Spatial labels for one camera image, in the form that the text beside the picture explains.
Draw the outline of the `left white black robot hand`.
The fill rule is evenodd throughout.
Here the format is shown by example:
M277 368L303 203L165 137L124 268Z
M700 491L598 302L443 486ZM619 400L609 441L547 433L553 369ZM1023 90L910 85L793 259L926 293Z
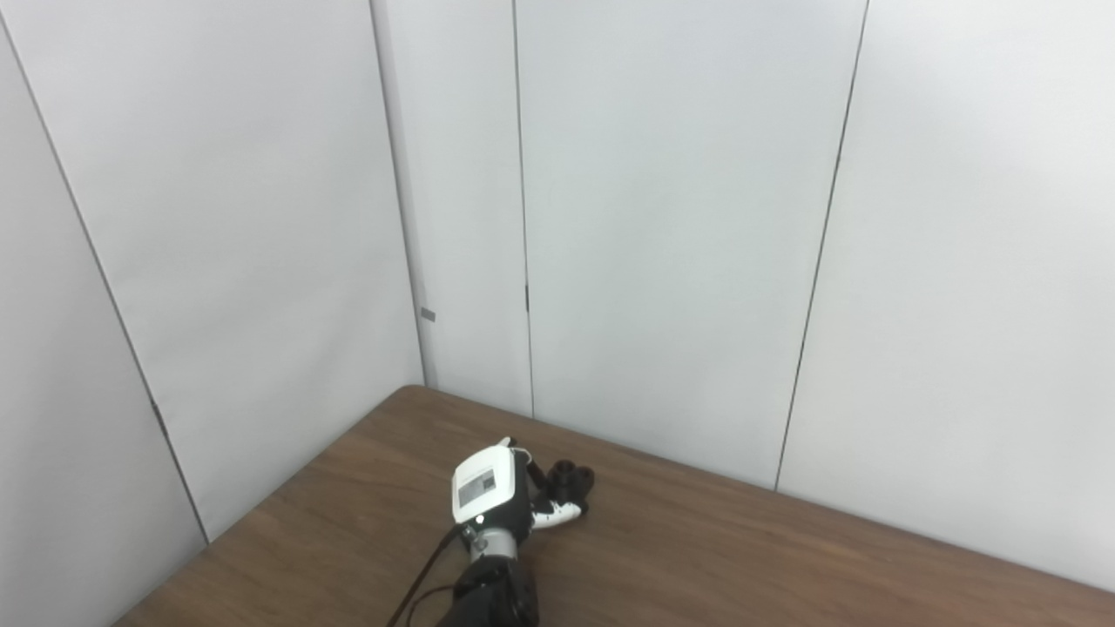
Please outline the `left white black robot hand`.
M464 536L505 530L522 543L532 532L572 523L588 512L597 472L569 460L542 469L514 438L462 461L450 478L450 513Z

